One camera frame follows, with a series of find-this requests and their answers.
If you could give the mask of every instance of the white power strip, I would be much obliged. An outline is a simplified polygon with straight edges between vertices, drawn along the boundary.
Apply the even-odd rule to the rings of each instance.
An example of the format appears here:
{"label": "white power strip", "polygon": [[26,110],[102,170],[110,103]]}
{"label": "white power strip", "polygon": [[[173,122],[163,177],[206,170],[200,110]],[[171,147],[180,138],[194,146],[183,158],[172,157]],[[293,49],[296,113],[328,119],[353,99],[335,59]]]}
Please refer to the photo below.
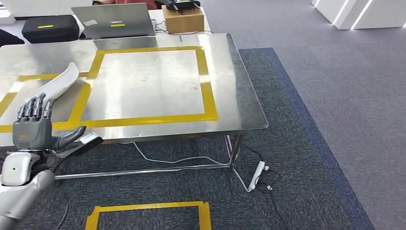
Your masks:
{"label": "white power strip", "polygon": [[258,163],[257,169],[255,170],[254,176],[252,177],[251,183],[249,183],[248,190],[252,191],[255,189],[255,186],[257,185],[257,180],[259,179],[259,176],[262,173],[262,170],[267,171],[269,169],[268,166],[265,166],[265,162],[260,161]]}

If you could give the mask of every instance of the silver laptop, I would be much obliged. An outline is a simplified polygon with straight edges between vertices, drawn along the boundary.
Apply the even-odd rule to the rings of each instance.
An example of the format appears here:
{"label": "silver laptop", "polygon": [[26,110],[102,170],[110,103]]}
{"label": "silver laptop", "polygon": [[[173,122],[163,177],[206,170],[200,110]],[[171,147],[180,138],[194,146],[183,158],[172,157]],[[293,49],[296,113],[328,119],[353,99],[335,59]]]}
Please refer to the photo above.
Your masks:
{"label": "silver laptop", "polygon": [[92,39],[154,36],[154,24],[146,3],[72,7]]}

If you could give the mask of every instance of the metal table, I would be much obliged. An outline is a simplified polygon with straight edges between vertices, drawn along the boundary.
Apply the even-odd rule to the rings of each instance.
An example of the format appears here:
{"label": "metal table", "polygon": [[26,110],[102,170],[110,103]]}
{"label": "metal table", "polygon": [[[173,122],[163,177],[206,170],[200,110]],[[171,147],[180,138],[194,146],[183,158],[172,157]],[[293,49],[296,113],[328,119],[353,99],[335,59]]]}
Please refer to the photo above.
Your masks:
{"label": "metal table", "polygon": [[230,34],[201,34],[0,48],[0,146],[24,99],[74,62],[79,79],[55,103],[54,135],[79,125],[105,143],[225,135],[230,163],[58,179],[233,167],[243,135],[268,123]]}

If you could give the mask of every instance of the yellow tape outline on floor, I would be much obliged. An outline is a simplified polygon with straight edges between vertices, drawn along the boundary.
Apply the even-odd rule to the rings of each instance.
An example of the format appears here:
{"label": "yellow tape outline on floor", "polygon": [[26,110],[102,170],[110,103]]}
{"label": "yellow tape outline on floor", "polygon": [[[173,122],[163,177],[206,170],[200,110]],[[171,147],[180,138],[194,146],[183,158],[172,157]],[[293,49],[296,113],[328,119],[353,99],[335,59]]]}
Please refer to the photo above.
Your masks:
{"label": "yellow tape outline on floor", "polygon": [[[182,123],[182,122],[199,122],[199,121],[217,121],[217,110],[214,103],[213,90],[207,76],[209,70],[204,50],[201,46],[173,46],[173,47],[146,47],[132,49],[108,49],[97,50],[89,72],[82,72],[79,77],[85,77],[87,81],[95,80],[99,74],[104,56],[106,54],[120,53],[139,53],[139,52],[164,52],[164,51],[183,51],[194,50],[196,53],[197,68],[200,75],[200,87],[202,91],[203,109],[202,114],[185,114],[185,115],[169,115],[169,116],[153,116],[153,117],[134,117],[123,119],[104,119],[104,120],[87,120],[81,121],[83,111],[85,110],[87,100],[91,93],[91,85],[87,82],[83,83],[81,90],[78,93],[76,102],[72,108],[72,112],[67,121],[55,122],[52,124],[53,130],[70,130],[78,126],[87,126],[87,128],[100,127],[118,127],[118,126],[140,126],[140,125],[156,125],[167,123]],[[29,80],[50,80],[58,76],[57,73],[52,74],[37,74],[23,75],[17,78],[14,84],[21,84]],[[8,92],[0,102],[0,117],[4,114],[14,97],[18,92]],[[0,133],[10,133],[11,125],[0,125]]]}
{"label": "yellow tape outline on floor", "polygon": [[203,201],[188,201],[188,202],[173,202],[173,203],[156,203],[156,204],[143,204],[143,205],[123,205],[123,206],[96,206],[93,212],[86,220],[85,230],[96,230],[99,221],[99,214],[101,212],[117,212],[141,209],[154,209],[154,208],[169,208],[169,207],[198,207],[199,211],[199,226],[201,230],[211,230],[212,224],[210,220],[209,203]]}

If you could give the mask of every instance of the light strip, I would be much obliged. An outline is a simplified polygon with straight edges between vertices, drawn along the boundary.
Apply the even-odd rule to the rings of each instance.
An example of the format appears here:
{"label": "light strip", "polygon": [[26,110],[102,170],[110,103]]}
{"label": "light strip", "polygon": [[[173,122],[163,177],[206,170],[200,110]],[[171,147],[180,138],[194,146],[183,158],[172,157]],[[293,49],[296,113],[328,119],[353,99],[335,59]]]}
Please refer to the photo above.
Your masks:
{"label": "light strip", "polygon": [[355,20],[354,25],[352,25],[351,30],[353,30],[357,26],[358,22],[360,21],[360,19],[364,15],[364,13],[367,11],[371,2],[372,2],[372,0],[369,0],[368,3],[365,5],[364,9],[361,11],[361,14],[358,16],[357,20]]}
{"label": "light strip", "polygon": [[349,0],[345,0],[344,5],[341,7],[341,10],[338,12],[337,17],[333,21],[333,25],[336,24],[338,18],[340,17],[341,13],[344,11],[344,8],[346,7],[347,3]]}
{"label": "light strip", "polygon": [[315,8],[318,6],[320,0],[317,0],[316,4],[315,4]]}

